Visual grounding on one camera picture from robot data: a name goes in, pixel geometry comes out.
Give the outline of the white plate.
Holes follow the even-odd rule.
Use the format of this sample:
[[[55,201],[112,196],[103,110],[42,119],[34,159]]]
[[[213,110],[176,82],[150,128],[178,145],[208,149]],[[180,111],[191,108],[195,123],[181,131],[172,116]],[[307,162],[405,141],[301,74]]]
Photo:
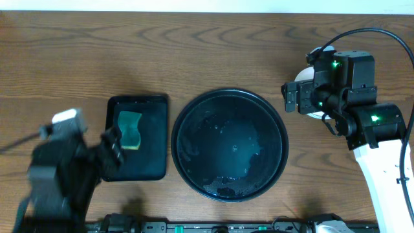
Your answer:
[[[319,50],[321,47],[316,47],[314,50],[312,50],[310,53],[316,52],[317,50]],[[330,51],[330,50],[334,50],[334,47],[332,45],[327,46],[323,51]],[[311,80],[314,77],[314,68],[313,67],[307,67],[306,69],[302,70],[301,72],[299,72],[299,74],[296,76],[295,78],[295,82],[299,82],[299,81],[307,81],[307,80]],[[324,112],[322,111],[318,111],[315,113],[307,113],[307,116],[311,117],[311,118],[315,118],[318,120],[322,119]],[[329,116],[325,117],[326,120],[331,120],[331,118]]]

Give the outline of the green yellow sponge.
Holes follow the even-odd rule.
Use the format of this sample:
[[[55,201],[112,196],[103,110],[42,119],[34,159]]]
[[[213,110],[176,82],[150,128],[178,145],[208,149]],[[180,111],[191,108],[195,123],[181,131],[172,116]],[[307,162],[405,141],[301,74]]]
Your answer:
[[[141,143],[139,122],[141,113],[121,111],[118,115],[118,128],[122,134],[120,145],[124,150],[138,150]]]

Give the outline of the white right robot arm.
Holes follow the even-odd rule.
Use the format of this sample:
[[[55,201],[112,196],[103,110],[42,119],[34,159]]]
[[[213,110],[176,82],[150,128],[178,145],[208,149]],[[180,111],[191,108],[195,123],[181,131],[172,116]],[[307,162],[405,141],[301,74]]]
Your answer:
[[[321,112],[335,136],[343,136],[359,164],[381,232],[413,231],[413,170],[409,129],[395,104],[379,104],[369,82],[344,85],[334,81],[285,83],[285,110]]]

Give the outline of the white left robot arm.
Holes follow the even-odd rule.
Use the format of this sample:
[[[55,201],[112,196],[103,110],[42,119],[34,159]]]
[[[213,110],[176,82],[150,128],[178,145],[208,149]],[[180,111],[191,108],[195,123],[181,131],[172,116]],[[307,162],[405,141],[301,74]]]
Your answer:
[[[124,162],[119,130],[106,130],[88,147],[80,129],[41,127],[47,141],[32,152],[31,192],[19,204],[14,232],[85,232],[94,189]]]

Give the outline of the black rectangular tray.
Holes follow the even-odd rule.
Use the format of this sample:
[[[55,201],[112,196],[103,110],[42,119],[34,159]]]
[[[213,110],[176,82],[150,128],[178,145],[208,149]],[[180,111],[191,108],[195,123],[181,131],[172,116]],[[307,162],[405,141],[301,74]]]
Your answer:
[[[105,128],[119,130],[121,111],[141,113],[138,150],[124,150],[125,162],[111,181],[156,181],[166,174],[168,99],[165,95],[113,96],[107,103]]]

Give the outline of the black round tray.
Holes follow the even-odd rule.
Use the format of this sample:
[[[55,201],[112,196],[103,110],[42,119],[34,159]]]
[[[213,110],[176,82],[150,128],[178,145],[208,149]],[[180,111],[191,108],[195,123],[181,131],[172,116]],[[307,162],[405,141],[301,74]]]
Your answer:
[[[226,203],[256,198],[273,187],[289,156],[286,127],[263,97],[216,89],[189,102],[171,133],[171,154],[184,182]]]

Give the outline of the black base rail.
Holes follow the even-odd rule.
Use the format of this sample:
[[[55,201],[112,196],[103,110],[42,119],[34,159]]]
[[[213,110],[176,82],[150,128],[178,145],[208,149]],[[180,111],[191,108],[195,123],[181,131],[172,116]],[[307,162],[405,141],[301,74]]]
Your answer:
[[[133,216],[109,214],[101,221],[86,223],[84,232],[134,233],[247,233],[247,232],[379,232],[376,223],[344,222],[335,214],[322,214],[304,221],[278,216],[272,222],[169,222],[144,221]]]

